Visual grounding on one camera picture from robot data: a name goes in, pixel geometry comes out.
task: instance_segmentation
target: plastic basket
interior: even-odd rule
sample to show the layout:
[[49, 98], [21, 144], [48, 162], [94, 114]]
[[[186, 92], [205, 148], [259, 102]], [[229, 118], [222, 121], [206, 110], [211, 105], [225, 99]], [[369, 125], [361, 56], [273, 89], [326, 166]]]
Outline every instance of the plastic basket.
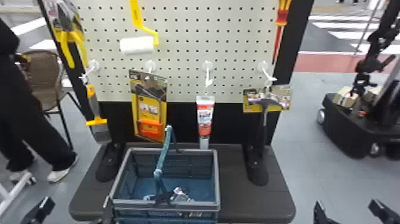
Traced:
[[194, 201], [156, 204], [143, 200], [155, 194], [154, 170], [160, 148], [130, 148], [110, 192], [115, 221], [131, 223], [216, 223], [220, 187], [216, 150], [169, 151], [162, 168], [168, 191], [179, 186]]

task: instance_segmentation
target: white pegboard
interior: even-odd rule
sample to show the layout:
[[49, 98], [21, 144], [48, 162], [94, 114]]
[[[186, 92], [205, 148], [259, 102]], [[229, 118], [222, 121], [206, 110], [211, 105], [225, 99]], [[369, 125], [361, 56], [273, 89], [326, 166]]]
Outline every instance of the white pegboard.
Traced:
[[[139, 0], [144, 25], [160, 36], [151, 55], [123, 56], [119, 40], [148, 36], [132, 23], [129, 0], [77, 0], [89, 59], [100, 62], [93, 73], [100, 101], [130, 101], [129, 69], [145, 70], [149, 59], [168, 78], [168, 101], [193, 102], [215, 95], [217, 102], [242, 102], [242, 90], [260, 88], [260, 61], [271, 63], [278, 0]], [[202, 63], [214, 64], [213, 85], [204, 88]]]

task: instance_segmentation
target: yellow paint roller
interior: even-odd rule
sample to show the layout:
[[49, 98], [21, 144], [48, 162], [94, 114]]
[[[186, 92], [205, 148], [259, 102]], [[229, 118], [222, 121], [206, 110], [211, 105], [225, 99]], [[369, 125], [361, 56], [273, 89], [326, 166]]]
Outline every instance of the yellow paint roller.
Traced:
[[136, 55], [136, 54], [151, 54], [154, 46], [158, 46], [160, 41], [158, 33], [143, 25], [143, 19], [140, 14], [140, 5], [138, 0], [130, 0], [130, 13], [132, 16], [133, 24], [140, 30], [151, 34], [152, 36], [142, 36], [139, 38], [124, 38], [120, 41], [120, 49], [122, 54]]

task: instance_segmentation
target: white sneaker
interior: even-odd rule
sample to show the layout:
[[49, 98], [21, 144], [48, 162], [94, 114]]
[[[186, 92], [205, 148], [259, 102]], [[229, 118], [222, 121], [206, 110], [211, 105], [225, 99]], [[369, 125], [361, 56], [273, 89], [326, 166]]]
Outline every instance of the white sneaker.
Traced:
[[[28, 168], [30, 168], [33, 165], [33, 163], [35, 163], [37, 160], [38, 160], [38, 158], [35, 155], [33, 155], [32, 164]], [[26, 168], [22, 171], [18, 171], [18, 172], [11, 172], [11, 174], [10, 174], [11, 183], [17, 184], [20, 181], [20, 179], [25, 175], [25, 173], [28, 172], [28, 168]]]
[[75, 166], [77, 162], [78, 155], [76, 155], [74, 163], [69, 168], [60, 171], [52, 171], [49, 176], [47, 176], [47, 181], [50, 183], [57, 183], [70, 172], [70, 170]]

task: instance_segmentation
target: wicker chair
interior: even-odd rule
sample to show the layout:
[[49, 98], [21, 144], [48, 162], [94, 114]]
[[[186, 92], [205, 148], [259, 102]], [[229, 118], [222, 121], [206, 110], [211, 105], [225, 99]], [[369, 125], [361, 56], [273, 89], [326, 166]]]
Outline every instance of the wicker chair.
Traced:
[[25, 52], [24, 55], [30, 57], [25, 75], [33, 90], [33, 95], [42, 103], [43, 113], [46, 116], [50, 117], [50, 114], [60, 115], [68, 143], [73, 149], [60, 101], [68, 95], [76, 107], [80, 111], [82, 110], [72, 94], [62, 89], [61, 78], [65, 70], [59, 56], [54, 52], [43, 50]]

